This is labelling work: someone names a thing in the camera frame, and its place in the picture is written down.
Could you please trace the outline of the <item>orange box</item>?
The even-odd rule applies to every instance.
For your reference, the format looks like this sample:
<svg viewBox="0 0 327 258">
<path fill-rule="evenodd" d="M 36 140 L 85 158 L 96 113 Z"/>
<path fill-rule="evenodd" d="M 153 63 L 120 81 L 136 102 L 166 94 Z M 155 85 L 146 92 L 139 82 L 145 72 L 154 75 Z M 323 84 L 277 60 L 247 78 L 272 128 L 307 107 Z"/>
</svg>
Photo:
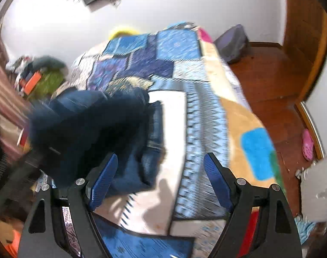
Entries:
<svg viewBox="0 0 327 258">
<path fill-rule="evenodd" d="M 41 72 L 35 72 L 32 77 L 26 82 L 23 92 L 25 95 L 30 95 L 37 83 L 41 80 L 42 74 Z"/>
</svg>

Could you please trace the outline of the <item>blue denim jacket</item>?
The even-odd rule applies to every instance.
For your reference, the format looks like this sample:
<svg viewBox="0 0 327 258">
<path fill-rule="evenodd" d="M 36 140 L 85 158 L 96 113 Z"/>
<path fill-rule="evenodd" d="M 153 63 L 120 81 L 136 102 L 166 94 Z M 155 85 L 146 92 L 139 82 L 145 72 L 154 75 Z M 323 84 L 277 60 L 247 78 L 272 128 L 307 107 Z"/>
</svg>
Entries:
<svg viewBox="0 0 327 258">
<path fill-rule="evenodd" d="M 155 186 L 162 158 L 162 104 L 151 103 L 140 88 L 112 95 L 67 91 L 34 108 L 29 139 L 41 156 L 40 169 L 58 188 L 85 178 L 114 153 L 118 168 L 107 195 L 147 191 Z"/>
</svg>

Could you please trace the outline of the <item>green patterned covered stand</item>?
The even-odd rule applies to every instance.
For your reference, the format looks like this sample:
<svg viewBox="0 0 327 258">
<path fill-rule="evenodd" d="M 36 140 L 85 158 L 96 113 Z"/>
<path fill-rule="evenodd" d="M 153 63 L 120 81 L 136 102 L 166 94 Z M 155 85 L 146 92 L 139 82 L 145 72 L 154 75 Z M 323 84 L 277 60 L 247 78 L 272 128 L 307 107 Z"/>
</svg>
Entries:
<svg viewBox="0 0 327 258">
<path fill-rule="evenodd" d="M 59 70 L 47 71 L 42 74 L 41 79 L 35 85 L 27 97 L 27 101 L 45 100 L 64 82 L 64 75 Z"/>
</svg>

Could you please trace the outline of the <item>wooden door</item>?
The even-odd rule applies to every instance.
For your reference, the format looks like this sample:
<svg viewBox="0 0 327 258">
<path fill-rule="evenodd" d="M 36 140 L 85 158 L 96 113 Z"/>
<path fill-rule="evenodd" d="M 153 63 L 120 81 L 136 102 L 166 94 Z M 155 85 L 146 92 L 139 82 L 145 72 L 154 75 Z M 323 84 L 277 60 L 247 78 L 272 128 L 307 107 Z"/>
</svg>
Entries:
<svg viewBox="0 0 327 258">
<path fill-rule="evenodd" d="M 327 13 L 318 0 L 286 0 L 283 49 L 306 75 L 300 104 L 312 92 L 327 56 Z"/>
</svg>

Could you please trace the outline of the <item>grey purple backpack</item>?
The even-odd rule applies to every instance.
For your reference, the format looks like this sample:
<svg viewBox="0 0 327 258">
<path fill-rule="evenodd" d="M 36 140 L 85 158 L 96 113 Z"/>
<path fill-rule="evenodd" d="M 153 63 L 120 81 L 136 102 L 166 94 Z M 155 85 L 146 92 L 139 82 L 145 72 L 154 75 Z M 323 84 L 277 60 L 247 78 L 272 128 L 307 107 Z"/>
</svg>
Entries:
<svg viewBox="0 0 327 258">
<path fill-rule="evenodd" d="M 226 63 L 238 62 L 248 49 L 250 43 L 242 25 L 235 25 L 219 36 L 213 44 Z"/>
</svg>

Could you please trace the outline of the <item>blue patchwork quilt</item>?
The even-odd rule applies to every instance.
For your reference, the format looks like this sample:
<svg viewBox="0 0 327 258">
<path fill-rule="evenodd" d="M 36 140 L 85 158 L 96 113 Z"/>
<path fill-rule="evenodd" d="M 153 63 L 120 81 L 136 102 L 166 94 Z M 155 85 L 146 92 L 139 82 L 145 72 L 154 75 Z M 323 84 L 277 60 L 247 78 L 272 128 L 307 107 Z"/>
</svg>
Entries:
<svg viewBox="0 0 327 258">
<path fill-rule="evenodd" d="M 227 165 L 228 131 L 192 23 L 90 48 L 75 59 L 67 81 L 48 102 L 73 90 L 112 95 L 135 88 L 162 104 L 156 183 L 147 191 L 106 194 L 92 213 L 96 228 L 112 257 L 207 257 L 229 213 L 219 204 L 203 158 L 213 152 Z"/>
</svg>

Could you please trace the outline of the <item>beige colour block blanket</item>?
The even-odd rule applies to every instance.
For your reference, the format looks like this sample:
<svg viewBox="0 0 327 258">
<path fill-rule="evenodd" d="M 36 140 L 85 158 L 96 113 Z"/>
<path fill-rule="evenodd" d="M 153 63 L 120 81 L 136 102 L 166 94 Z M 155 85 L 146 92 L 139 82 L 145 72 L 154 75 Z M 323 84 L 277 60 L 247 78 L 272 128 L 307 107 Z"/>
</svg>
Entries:
<svg viewBox="0 0 327 258">
<path fill-rule="evenodd" d="M 273 142 L 259 118 L 242 105 L 241 85 L 220 57 L 209 34 L 197 27 L 207 81 L 225 110 L 228 131 L 227 167 L 235 177 L 254 186 L 269 187 L 273 183 L 285 189 L 278 156 Z"/>
</svg>

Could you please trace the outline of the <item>dark green cushion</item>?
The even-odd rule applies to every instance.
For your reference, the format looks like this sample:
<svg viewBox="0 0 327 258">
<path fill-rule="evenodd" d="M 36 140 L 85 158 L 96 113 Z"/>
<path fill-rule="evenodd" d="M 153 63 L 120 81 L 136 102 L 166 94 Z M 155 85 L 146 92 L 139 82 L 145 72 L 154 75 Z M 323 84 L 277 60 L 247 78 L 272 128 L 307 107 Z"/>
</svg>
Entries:
<svg viewBox="0 0 327 258">
<path fill-rule="evenodd" d="M 42 57 L 35 58 L 29 64 L 31 71 L 40 71 L 41 69 L 65 69 L 67 68 L 66 64 L 61 60 L 45 55 Z"/>
</svg>

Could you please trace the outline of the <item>pink croc slipper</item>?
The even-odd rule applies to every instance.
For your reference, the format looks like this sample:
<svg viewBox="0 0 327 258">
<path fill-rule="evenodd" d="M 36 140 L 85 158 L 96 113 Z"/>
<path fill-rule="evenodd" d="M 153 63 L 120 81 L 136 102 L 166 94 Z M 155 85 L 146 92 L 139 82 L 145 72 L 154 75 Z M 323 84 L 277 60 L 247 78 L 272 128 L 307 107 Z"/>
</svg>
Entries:
<svg viewBox="0 0 327 258">
<path fill-rule="evenodd" d="M 307 161 L 312 161 L 313 149 L 314 141 L 312 136 L 307 129 L 304 129 L 302 133 L 302 154 Z"/>
</svg>

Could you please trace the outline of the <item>yellow bed frame edge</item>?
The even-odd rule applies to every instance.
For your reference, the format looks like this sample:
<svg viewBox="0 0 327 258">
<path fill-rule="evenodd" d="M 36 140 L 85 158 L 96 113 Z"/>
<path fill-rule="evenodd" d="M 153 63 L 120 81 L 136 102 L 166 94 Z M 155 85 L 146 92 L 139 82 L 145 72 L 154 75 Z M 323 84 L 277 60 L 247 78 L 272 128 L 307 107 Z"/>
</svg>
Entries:
<svg viewBox="0 0 327 258">
<path fill-rule="evenodd" d="M 139 35 L 140 33 L 141 33 L 140 31 L 134 29 L 121 29 L 111 33 L 108 39 L 112 40 L 118 37 Z"/>
</svg>

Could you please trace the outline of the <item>striped pink curtain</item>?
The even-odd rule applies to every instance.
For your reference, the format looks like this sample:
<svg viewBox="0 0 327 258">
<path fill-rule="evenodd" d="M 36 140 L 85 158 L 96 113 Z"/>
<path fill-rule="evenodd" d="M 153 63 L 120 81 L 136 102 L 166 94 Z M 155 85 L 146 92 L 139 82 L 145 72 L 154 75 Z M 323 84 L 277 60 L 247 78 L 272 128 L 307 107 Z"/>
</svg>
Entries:
<svg viewBox="0 0 327 258">
<path fill-rule="evenodd" d="M 6 75 L 9 58 L 0 35 L 0 141 L 1 146 L 11 159 L 22 155 L 17 146 L 21 130 L 27 124 L 29 111 L 27 102 L 13 89 Z"/>
</svg>

